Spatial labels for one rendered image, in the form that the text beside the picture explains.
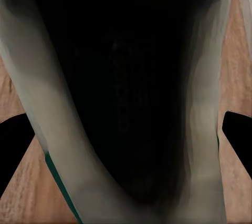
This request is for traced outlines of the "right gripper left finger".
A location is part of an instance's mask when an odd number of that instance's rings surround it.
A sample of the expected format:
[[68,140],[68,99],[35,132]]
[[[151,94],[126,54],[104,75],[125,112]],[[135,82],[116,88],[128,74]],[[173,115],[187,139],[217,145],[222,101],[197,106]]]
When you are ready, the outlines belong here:
[[0,123],[0,198],[34,135],[26,113]]

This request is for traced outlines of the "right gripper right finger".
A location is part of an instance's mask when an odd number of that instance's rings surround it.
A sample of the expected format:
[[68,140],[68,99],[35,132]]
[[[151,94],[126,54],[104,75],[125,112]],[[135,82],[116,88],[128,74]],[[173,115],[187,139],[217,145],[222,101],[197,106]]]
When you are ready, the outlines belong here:
[[227,111],[222,130],[252,179],[252,118]]

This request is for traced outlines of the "gym shoe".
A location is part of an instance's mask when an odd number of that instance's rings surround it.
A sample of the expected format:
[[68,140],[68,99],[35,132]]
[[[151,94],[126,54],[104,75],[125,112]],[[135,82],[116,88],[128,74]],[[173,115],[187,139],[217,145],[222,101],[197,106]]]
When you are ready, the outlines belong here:
[[0,0],[0,54],[80,224],[227,224],[231,0]]

